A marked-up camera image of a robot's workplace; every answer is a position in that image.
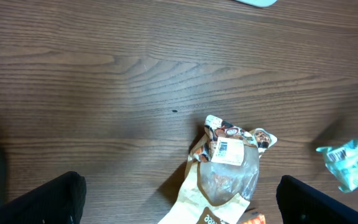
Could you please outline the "brown white snack pouch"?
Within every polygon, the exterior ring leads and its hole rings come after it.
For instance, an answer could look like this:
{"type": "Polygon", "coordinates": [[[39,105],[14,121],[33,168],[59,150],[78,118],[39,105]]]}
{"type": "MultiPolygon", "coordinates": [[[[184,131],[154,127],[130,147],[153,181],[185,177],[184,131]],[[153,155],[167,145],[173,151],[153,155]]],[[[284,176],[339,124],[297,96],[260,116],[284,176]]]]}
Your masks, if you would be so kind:
{"type": "Polygon", "coordinates": [[[204,130],[176,202],[158,224],[237,223],[256,189],[260,158],[277,142],[262,128],[246,131],[213,115],[204,130]]]}

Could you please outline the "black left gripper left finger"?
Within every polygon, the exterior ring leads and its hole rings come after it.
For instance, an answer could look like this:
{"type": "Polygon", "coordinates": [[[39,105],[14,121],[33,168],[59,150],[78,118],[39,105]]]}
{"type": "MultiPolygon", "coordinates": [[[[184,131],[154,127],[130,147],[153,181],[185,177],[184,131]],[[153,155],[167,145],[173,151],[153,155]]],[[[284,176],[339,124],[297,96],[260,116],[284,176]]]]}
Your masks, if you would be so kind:
{"type": "Polygon", "coordinates": [[[0,207],[0,224],[79,224],[86,180],[69,171],[0,207]]]}

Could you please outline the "teal snack packet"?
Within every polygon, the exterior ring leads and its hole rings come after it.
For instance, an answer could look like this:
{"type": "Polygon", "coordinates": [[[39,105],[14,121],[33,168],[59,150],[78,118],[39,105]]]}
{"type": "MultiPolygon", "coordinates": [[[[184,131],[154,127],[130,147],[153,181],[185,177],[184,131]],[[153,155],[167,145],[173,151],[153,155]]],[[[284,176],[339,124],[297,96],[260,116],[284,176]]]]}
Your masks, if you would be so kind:
{"type": "Polygon", "coordinates": [[[342,146],[323,146],[316,148],[323,155],[327,169],[341,185],[339,190],[349,193],[358,188],[358,139],[342,146]]]}

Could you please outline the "orange red snack packet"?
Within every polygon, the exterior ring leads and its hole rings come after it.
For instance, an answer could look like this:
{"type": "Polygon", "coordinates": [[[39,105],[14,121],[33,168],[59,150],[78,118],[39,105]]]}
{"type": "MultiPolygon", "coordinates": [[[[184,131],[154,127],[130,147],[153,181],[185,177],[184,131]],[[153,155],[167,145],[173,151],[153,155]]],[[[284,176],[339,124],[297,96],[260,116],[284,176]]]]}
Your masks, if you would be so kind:
{"type": "Polygon", "coordinates": [[[237,224],[266,224],[266,219],[258,209],[252,209],[244,212],[237,224]]]}

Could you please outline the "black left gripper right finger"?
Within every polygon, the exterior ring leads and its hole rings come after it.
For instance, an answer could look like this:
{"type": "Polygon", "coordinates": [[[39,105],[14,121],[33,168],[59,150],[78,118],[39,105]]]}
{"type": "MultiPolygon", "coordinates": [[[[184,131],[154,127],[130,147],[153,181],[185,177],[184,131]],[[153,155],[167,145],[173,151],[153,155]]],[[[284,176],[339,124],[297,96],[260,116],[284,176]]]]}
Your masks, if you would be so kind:
{"type": "Polygon", "coordinates": [[[358,224],[358,212],[304,182],[284,175],[277,187],[284,224],[358,224]]]}

